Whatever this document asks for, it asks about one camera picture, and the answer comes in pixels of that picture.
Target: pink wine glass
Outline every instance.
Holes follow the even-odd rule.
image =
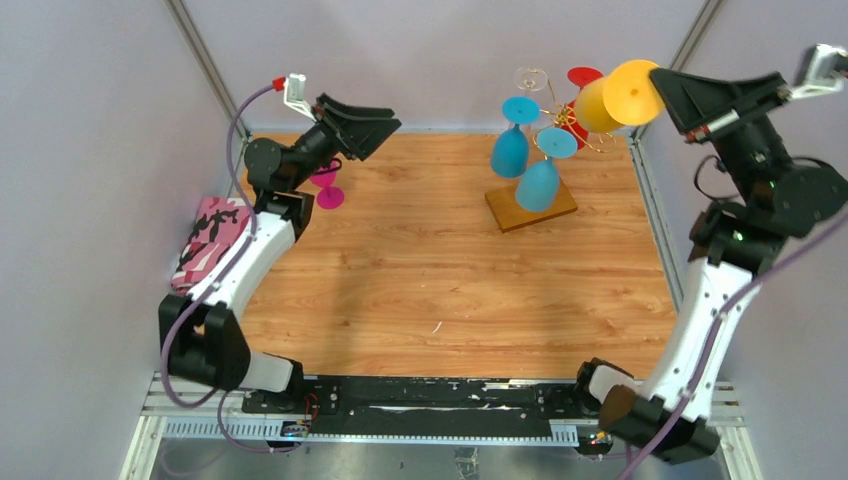
[[[333,186],[333,182],[336,181],[338,167],[341,164],[341,160],[334,158],[329,167],[322,167],[309,179],[313,185],[321,187],[316,200],[318,201],[318,206],[324,210],[338,208],[344,202],[344,192],[342,189]]]

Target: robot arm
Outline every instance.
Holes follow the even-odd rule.
[[[303,75],[289,75],[285,104],[315,125],[291,146],[260,138],[245,149],[247,181],[256,194],[255,234],[245,229],[187,296],[168,295],[159,306],[164,347],[177,318],[200,302],[171,345],[169,372],[223,390],[264,390],[278,395],[281,404],[302,397],[302,365],[250,350],[238,321],[262,279],[309,224],[314,198],[297,188],[340,153],[365,160],[401,125],[390,109],[351,107],[326,94],[310,106],[303,100],[304,80]],[[242,257],[231,265],[246,242]],[[202,334],[196,331],[200,326]]]
[[[766,114],[791,100],[840,91],[846,71],[844,49],[817,45],[806,52],[792,87],[778,73],[740,82],[665,69],[651,73],[678,131],[690,143],[712,142],[745,203],[713,202],[696,221],[684,302],[659,364],[641,387],[602,360],[581,367],[575,393],[599,415],[601,428],[644,447],[686,398],[654,455],[681,463],[716,450],[719,438],[706,427],[712,387],[759,287],[726,316],[719,317],[719,310],[771,268],[788,238],[805,237],[848,201],[848,182],[824,162],[808,165],[791,157]],[[717,336],[705,350],[717,317]],[[707,360],[696,371],[702,352]],[[700,380],[692,385],[695,378]]]

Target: wooden floor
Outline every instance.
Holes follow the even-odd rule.
[[[558,164],[577,212],[502,234],[494,140],[398,134],[345,160],[345,203],[315,206],[253,297],[251,348],[313,374],[573,378],[597,356],[647,376],[674,312],[624,141]]]

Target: pink camouflage block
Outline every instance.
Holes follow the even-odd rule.
[[[200,202],[188,243],[171,278],[171,287],[177,293],[186,293],[218,265],[247,227],[248,208],[240,198],[206,197]]]

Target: cable connector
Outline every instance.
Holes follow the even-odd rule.
[[[286,89],[286,77],[275,78],[274,81],[271,82],[271,85],[274,86],[274,90],[282,92]]]

